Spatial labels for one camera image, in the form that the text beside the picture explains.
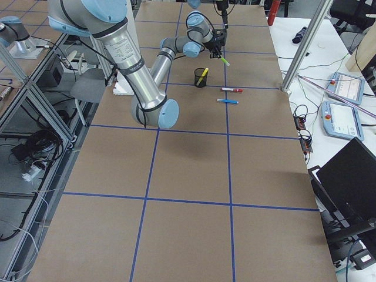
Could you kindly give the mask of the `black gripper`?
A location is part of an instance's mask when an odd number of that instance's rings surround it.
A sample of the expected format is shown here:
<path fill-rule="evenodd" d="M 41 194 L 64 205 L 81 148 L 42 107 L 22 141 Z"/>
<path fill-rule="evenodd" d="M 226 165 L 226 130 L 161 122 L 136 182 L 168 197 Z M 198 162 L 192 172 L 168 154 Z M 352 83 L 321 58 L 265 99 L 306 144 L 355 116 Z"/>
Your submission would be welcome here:
<path fill-rule="evenodd" d="M 228 0 L 216 0 L 216 6 L 217 6 L 217 10 L 221 12 L 221 17 L 223 20 L 224 28 L 228 29 L 229 28 L 228 13 L 227 13 Z"/>
<path fill-rule="evenodd" d="M 211 40 L 205 43 L 205 47 L 210 52 L 210 59 L 214 59 L 215 55 L 216 58 L 221 58 L 221 52 L 220 52 L 220 41 L 216 36 L 212 37 Z"/>

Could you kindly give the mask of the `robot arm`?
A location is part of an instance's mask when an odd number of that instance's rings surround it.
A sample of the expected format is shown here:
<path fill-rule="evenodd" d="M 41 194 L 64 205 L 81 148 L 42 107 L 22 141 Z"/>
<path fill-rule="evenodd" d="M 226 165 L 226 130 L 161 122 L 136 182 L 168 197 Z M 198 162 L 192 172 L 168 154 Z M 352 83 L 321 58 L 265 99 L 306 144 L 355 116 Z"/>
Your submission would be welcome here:
<path fill-rule="evenodd" d="M 173 127 L 179 117 L 179 105 L 169 99 L 159 86 L 168 73 L 176 55 L 183 53 L 195 58 L 205 49 L 211 58 L 222 59 L 222 47 L 227 39 L 227 1 L 217 1 L 223 29 L 216 29 L 196 8 L 199 1 L 189 1 L 194 9 L 186 18 L 186 36 L 166 38 L 160 43 L 160 52 L 151 68 L 147 68 L 127 29 L 126 1 L 49 1 L 50 26 L 62 33 L 92 36 L 101 41 L 112 57 L 112 64 L 130 85 L 132 116 L 143 126 L 161 129 Z"/>
<path fill-rule="evenodd" d="M 151 76 L 160 85 L 167 75 L 176 56 L 182 53 L 189 58 L 198 57 L 207 49 L 211 58 L 222 58 L 222 47 L 226 44 L 227 30 L 216 29 L 208 18 L 199 11 L 192 11 L 186 18 L 186 35 L 165 38 L 150 69 Z"/>

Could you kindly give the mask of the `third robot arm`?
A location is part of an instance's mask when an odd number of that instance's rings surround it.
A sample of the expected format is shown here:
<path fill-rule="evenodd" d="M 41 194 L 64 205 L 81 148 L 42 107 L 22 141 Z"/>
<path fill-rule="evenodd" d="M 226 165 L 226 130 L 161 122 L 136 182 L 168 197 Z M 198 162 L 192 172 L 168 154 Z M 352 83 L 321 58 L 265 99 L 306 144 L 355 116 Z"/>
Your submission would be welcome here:
<path fill-rule="evenodd" d="M 13 43 L 9 52 L 16 59 L 37 59 L 42 52 L 17 16 L 5 16 L 1 18 L 1 44 L 7 48 Z"/>

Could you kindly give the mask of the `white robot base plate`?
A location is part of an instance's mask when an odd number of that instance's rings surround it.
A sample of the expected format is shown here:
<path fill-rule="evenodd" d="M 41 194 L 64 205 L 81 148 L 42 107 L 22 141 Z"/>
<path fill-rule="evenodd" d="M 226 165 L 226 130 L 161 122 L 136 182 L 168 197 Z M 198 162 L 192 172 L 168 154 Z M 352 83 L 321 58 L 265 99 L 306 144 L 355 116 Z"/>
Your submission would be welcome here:
<path fill-rule="evenodd" d="M 134 91 L 127 82 L 126 78 L 118 71 L 116 76 L 115 87 L 113 88 L 113 94 L 118 96 L 133 96 Z"/>

